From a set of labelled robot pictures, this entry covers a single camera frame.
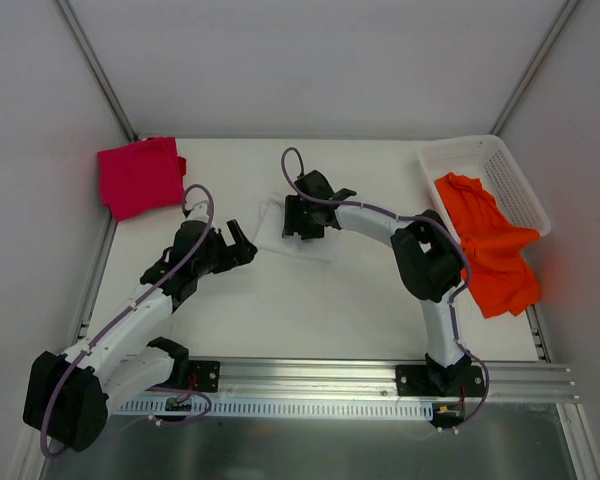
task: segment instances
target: gray floor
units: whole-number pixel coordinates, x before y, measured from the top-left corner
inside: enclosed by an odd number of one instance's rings
[[[113,417],[103,437],[130,417]],[[144,422],[45,467],[55,479],[575,480],[555,407],[487,405],[458,436],[426,423],[209,418]]]

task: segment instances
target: metal corner post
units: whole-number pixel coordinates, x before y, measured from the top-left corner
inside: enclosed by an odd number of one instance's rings
[[[525,92],[529,89],[533,79],[538,73],[542,63],[545,61],[551,49],[556,43],[556,40],[567,26],[569,19],[573,16],[577,7],[582,3],[582,0],[565,0],[555,18],[549,25],[547,32],[544,34],[540,45],[534,52],[529,64],[525,68],[518,83],[509,95],[504,107],[502,108],[493,127],[491,127],[492,135],[500,135],[504,130],[505,125],[513,115],[516,107],[520,104]]]
[[[567,447],[578,480],[600,480],[600,454],[581,404],[558,404]]]
[[[131,125],[126,113],[124,112],[122,104],[118,100],[118,97],[116,96],[116,93],[114,92],[113,87],[111,86],[111,83],[109,82],[109,79],[102,68],[102,65],[100,64],[100,61],[98,60],[98,57],[91,46],[91,42],[82,28],[82,25],[80,24],[80,21],[78,20],[76,12],[71,6],[71,3],[69,0],[52,1],[55,4],[60,17],[73,36],[73,39],[76,41],[76,44],[80,49],[80,53],[82,53],[83,58],[87,62],[87,66],[89,67],[89,70],[91,70],[93,78],[98,84],[102,95],[109,105],[109,108],[111,108],[111,112],[127,137],[127,140],[129,140],[129,142],[138,140],[138,135],[133,129],[133,126]]]

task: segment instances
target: pink cloth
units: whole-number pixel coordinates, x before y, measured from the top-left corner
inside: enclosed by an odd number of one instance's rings
[[[182,201],[186,164],[173,137],[104,150],[98,152],[98,161],[102,203],[117,221]]]

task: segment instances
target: white wall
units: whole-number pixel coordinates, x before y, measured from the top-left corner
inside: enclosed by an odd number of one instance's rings
[[[73,0],[140,133],[487,133],[563,0]]]
[[[578,9],[503,138],[553,222],[533,251],[542,310],[600,447],[600,0]]]
[[[95,153],[125,143],[112,118],[52,2],[0,2],[0,479],[31,362],[75,328],[106,218]]]

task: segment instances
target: black bracket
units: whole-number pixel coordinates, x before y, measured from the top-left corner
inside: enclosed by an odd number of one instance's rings
[[[236,220],[227,222],[234,244],[227,246],[222,231],[212,229],[207,234],[198,251],[180,270],[162,284],[162,291],[171,297],[173,311],[193,295],[198,288],[198,280],[208,273],[222,273],[232,268],[251,263],[258,249],[242,232]],[[160,259],[140,277],[140,283],[155,285],[165,273],[178,264],[198,241],[206,224],[200,220],[186,220],[180,225],[173,240],[173,246],[162,252]]]
[[[399,397],[461,397],[463,386],[466,398],[482,398],[485,385],[479,366],[471,365],[465,368],[462,375],[449,385],[443,394],[429,381],[427,365],[396,366],[396,389]]]
[[[198,392],[216,393],[220,384],[220,362],[189,360],[187,370]]]
[[[343,201],[356,195],[356,192],[348,188],[334,192],[326,177],[317,170],[298,177],[294,183],[301,192],[321,200]],[[284,204],[282,236],[298,234],[302,240],[312,240],[323,238],[325,227],[340,230],[336,208],[337,205],[319,204],[299,195],[288,195]]]
[[[433,210],[426,210],[420,216],[446,228],[440,215]],[[422,250],[424,244],[430,247],[426,253]],[[462,258],[452,243],[432,225],[416,221],[397,229],[391,235],[391,248],[402,283],[414,297],[438,303],[449,289],[460,283]]]

